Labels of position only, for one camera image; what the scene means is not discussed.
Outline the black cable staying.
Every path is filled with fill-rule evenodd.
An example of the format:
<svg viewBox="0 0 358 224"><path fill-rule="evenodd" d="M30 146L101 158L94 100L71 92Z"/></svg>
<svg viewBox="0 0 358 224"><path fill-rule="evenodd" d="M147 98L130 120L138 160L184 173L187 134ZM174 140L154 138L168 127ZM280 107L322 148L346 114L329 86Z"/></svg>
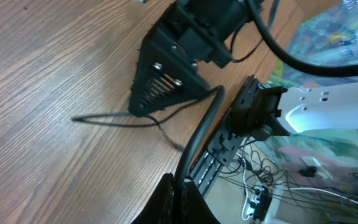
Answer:
<svg viewBox="0 0 358 224"><path fill-rule="evenodd" d="M201 119L199 125L192 134L188 144L183 147L177 144L175 141L171 140L165 131L162 131L162 134L165 136L165 139L174 146L176 149L181 150L183 153L173 175L173 214L172 214L172 224L176 223L187 223L186 219L186 188L185 182L192 181L188 178L188 168L190 163L195 156L197 148L200 146L202 140L206 136L211 123L214 120L214 117L219 112L221 104L224 99L225 89L222 85L219 85L208 92L207 95L215 93L215 97L210 104L208 110Z"/></svg>

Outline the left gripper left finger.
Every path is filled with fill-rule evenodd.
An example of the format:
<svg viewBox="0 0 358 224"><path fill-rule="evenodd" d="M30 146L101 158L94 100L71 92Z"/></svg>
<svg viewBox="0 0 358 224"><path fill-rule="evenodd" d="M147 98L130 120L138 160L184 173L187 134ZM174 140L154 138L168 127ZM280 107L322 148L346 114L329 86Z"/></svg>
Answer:
<svg viewBox="0 0 358 224"><path fill-rule="evenodd" d="M145 207L132 224L168 224L173 218L173 175L166 173L160 179Z"/></svg>

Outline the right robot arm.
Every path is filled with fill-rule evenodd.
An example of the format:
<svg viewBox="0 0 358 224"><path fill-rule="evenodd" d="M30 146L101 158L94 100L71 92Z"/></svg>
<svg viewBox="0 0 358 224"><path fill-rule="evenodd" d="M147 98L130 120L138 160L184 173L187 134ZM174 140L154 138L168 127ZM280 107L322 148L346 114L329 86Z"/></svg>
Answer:
<svg viewBox="0 0 358 224"><path fill-rule="evenodd" d="M358 64L313 65L286 53L260 18L259 1L175 1L144 37L129 112L137 117L189 100L202 100L211 90L198 75L198 62L225 67L233 60L228 37L254 22L269 49L285 64L310 75L358 76ZM320 87L266 88L254 99L232 108L223 128L236 136L263 141L317 129L358 128L358 83Z"/></svg>

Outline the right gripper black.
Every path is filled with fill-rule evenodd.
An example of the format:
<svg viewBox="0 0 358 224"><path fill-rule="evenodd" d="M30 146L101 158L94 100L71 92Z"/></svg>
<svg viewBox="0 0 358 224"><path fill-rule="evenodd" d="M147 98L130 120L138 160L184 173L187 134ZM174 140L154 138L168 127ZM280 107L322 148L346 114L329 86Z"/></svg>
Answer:
<svg viewBox="0 0 358 224"><path fill-rule="evenodd" d="M150 31L142 41L129 112L144 117L206 97L211 89L193 66L195 60L220 68L238 62L224 42L251 21L250 9L241 0L172 3L156 22L162 30Z"/></svg>

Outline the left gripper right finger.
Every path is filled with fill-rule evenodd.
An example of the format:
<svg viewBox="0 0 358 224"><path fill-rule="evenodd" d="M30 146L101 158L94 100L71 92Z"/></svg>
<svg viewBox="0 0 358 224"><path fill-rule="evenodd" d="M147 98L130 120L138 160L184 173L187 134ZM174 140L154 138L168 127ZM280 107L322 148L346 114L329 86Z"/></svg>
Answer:
<svg viewBox="0 0 358 224"><path fill-rule="evenodd" d="M186 219L190 224L220 224L193 181L185 182Z"/></svg>

